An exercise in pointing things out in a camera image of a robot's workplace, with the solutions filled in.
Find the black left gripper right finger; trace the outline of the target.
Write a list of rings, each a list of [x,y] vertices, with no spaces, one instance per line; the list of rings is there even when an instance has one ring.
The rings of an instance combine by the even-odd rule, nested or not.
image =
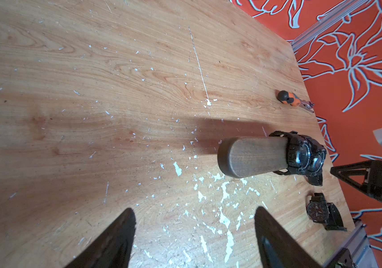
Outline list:
[[[254,220],[256,239],[263,267],[321,267],[264,207],[257,208]]]

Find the dark wooden watch stand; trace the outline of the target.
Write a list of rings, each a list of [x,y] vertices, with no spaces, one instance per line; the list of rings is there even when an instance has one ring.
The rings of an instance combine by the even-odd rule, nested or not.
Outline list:
[[[218,149],[218,166],[223,174],[246,178],[286,169],[286,137],[233,137]]]

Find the black digital sport watch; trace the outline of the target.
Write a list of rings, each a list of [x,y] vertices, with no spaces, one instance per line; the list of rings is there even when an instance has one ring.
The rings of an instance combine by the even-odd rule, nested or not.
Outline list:
[[[286,146],[287,171],[274,171],[278,175],[305,175],[310,164],[311,148],[310,143],[296,131],[283,132],[274,131],[269,137],[286,137],[288,139]]]

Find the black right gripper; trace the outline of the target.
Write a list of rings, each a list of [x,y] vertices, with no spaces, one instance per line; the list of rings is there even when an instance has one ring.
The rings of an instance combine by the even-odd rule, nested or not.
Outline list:
[[[334,166],[330,173],[363,194],[382,202],[382,161]]]

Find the black round analog watch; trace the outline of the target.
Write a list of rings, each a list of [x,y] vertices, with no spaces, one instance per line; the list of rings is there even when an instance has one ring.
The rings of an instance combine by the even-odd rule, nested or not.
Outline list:
[[[327,151],[323,145],[310,136],[303,135],[310,145],[310,162],[305,176],[308,182],[314,186],[323,185],[323,164],[327,156]]]

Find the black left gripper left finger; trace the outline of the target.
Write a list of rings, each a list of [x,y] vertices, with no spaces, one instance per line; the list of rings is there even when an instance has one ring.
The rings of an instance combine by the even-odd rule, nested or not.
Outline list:
[[[127,268],[135,231],[135,213],[127,208],[67,267]]]

